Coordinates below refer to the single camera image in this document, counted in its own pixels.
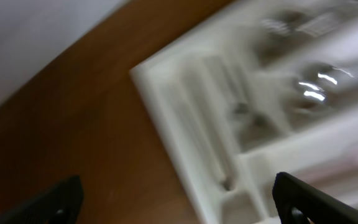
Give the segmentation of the small steel teaspoon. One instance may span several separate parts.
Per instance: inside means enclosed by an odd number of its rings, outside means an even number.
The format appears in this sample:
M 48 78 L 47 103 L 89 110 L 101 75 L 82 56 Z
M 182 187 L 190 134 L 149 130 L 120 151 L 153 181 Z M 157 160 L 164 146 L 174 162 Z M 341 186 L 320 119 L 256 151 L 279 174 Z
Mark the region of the small steel teaspoon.
M 252 110 L 241 67 L 235 63 L 227 63 L 221 58 L 219 67 L 221 88 L 229 102 L 230 112 L 235 116 L 249 114 Z
M 258 105 L 257 98 L 255 97 L 255 92 L 253 91 L 252 84 L 249 82 L 247 74 L 244 72 L 239 72 L 237 74 L 239 79 L 239 84 L 243 92 L 244 98 L 247 103 L 248 113 L 250 114 L 250 126 L 253 129 L 266 134 L 270 129 L 270 121 L 268 117 L 260 110 Z

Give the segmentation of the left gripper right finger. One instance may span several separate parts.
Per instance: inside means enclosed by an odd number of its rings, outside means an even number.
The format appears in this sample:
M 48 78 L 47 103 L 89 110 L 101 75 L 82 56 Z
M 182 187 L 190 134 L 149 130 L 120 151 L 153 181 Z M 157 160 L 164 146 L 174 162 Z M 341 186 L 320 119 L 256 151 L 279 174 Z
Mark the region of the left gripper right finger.
M 282 224 L 358 224 L 358 210 L 286 172 L 279 172 L 272 189 Z

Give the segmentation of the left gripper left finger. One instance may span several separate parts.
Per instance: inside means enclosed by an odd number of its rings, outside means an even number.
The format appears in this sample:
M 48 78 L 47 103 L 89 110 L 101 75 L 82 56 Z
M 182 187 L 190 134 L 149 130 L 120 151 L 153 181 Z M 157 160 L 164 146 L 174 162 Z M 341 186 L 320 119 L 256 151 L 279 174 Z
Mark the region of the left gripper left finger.
M 71 176 L 0 214 L 0 224 L 75 224 L 83 203 L 80 177 Z

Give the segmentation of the long metal tongs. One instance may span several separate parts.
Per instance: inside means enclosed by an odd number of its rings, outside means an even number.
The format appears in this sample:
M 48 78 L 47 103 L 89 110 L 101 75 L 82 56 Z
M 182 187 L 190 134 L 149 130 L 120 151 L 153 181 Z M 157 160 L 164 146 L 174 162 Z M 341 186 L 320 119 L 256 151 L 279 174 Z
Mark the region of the long metal tongs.
M 167 100 L 185 136 L 190 139 L 197 160 L 209 178 L 224 192 L 236 188 L 236 169 L 217 128 L 206 97 L 200 68 L 191 60 L 180 60 L 166 87 Z

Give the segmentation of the steel fork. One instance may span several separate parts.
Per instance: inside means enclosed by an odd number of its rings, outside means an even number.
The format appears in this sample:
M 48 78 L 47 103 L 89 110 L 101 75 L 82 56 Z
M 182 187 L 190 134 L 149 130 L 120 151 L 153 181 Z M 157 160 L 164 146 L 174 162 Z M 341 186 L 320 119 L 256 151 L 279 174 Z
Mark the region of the steel fork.
M 328 9 L 315 14 L 306 14 L 300 11 L 282 11 L 273 17 L 262 19 L 260 25 L 273 38 L 289 39 L 290 36 L 296 33 L 319 37 L 332 32 L 355 18 L 358 18 L 358 10 Z

